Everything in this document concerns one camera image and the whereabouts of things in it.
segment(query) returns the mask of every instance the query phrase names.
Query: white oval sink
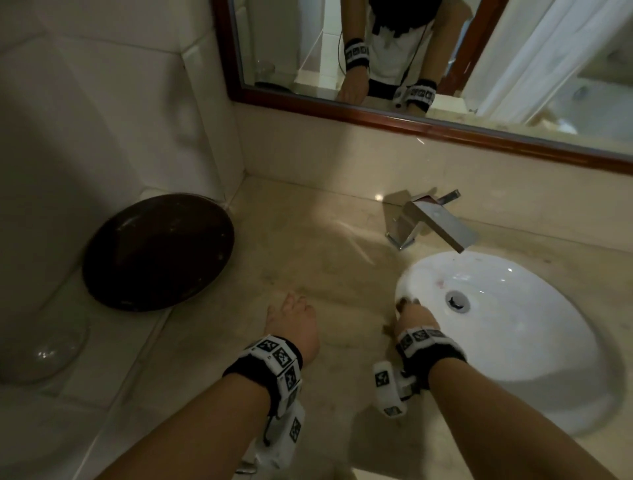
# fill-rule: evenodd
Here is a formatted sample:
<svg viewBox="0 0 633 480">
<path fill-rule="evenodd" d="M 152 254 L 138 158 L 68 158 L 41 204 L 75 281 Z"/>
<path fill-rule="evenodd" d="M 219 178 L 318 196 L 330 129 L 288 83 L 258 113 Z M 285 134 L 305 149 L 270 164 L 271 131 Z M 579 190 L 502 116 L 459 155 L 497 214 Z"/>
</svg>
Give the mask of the white oval sink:
<svg viewBox="0 0 633 480">
<path fill-rule="evenodd" d="M 445 252 L 412 265 L 396 300 L 418 298 L 468 362 L 569 434 L 595 426 L 622 401 L 622 371 L 585 318 L 520 265 Z"/>
</svg>

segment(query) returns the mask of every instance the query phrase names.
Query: bathroom counter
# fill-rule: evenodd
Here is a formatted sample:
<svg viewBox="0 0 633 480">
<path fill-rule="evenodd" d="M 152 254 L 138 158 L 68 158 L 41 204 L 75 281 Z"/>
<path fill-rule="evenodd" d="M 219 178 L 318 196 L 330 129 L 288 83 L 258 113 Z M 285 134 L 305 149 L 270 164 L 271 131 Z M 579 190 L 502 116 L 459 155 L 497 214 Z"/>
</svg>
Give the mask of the bathroom counter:
<svg viewBox="0 0 633 480">
<path fill-rule="evenodd" d="M 398 252 L 384 236 L 385 219 L 398 209 L 247 178 L 230 206 L 237 241 L 229 265 L 172 313 L 126 401 L 131 414 L 117 435 L 132 441 L 217 380 L 261 335 L 266 306 L 293 289 L 315 306 L 322 347 L 303 372 L 299 399 L 306 424 L 287 477 L 345 478 L 353 466 L 398 479 L 471 478 L 431 395 L 412 399 L 401 420 L 386 419 L 372 406 L 372 364 L 394 354 L 382 327 L 394 315 L 396 281 L 413 262 L 450 250 L 435 233 L 423 232 Z M 541 276 L 606 333 L 622 358 L 630 392 L 633 255 L 468 224 L 480 234 L 472 250 Z M 631 396 L 578 442 L 619 478 L 633 478 Z"/>
</svg>

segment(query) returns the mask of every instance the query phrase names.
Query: drain hole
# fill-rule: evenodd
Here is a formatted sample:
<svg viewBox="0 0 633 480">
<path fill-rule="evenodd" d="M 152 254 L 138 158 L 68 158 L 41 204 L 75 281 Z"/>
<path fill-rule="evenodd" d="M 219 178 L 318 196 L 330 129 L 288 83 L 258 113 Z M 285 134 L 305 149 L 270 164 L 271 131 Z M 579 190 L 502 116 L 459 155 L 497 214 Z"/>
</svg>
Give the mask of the drain hole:
<svg viewBox="0 0 633 480">
<path fill-rule="evenodd" d="M 446 294 L 446 304 L 457 313 L 466 313 L 470 311 L 470 302 L 468 297 L 462 292 L 451 290 Z"/>
</svg>

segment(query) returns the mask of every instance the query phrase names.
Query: reflected wristband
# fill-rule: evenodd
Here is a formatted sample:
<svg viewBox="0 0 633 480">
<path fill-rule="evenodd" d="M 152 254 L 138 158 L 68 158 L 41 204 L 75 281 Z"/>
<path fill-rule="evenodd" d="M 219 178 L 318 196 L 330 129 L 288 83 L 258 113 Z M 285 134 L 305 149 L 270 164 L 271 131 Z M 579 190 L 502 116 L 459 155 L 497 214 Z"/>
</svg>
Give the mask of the reflected wristband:
<svg viewBox="0 0 633 480">
<path fill-rule="evenodd" d="M 363 39 L 351 39 L 345 44 L 345 71 L 355 66 L 369 68 L 369 48 Z"/>
<path fill-rule="evenodd" d="M 426 113 L 435 100 L 436 93 L 437 84 L 433 80 L 420 79 L 409 87 L 404 96 L 404 103 L 406 105 L 413 103 Z"/>
<path fill-rule="evenodd" d="M 263 386 L 270 395 L 268 416 L 281 418 L 301 389 L 303 357 L 283 337 L 267 335 L 251 343 L 222 374 L 239 374 Z"/>
<path fill-rule="evenodd" d="M 466 354 L 450 337 L 433 327 L 416 327 L 398 335 L 396 350 L 403 361 L 404 373 L 415 375 L 420 388 L 429 390 L 429 372 L 444 358 L 466 362 Z"/>
</svg>

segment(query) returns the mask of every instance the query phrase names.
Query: person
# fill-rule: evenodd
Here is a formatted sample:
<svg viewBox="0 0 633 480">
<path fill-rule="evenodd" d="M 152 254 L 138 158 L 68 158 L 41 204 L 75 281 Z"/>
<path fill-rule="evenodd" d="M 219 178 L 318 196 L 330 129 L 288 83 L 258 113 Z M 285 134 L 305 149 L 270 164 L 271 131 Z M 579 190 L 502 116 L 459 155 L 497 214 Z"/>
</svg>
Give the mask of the person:
<svg viewBox="0 0 633 480">
<path fill-rule="evenodd" d="M 404 98 L 408 113 L 425 115 L 461 29 L 472 16 L 470 7 L 463 0 L 368 2 L 369 9 L 367 0 L 341 0 L 346 75 L 337 100 L 353 105 L 367 96 L 393 100 L 418 49 L 432 34 L 415 84 Z"/>
<path fill-rule="evenodd" d="M 396 336 L 419 327 L 439 330 L 418 302 L 403 300 L 397 308 Z M 304 367 L 319 351 L 316 312 L 303 296 L 289 293 L 280 309 L 269 307 L 264 333 L 296 347 Z M 436 359 L 420 380 L 428 383 L 475 479 L 615 478 L 539 412 L 455 357 Z M 98 480 L 229 480 L 251 440 L 261 434 L 271 402 L 262 385 L 238 373 L 225 374 Z"/>
</svg>

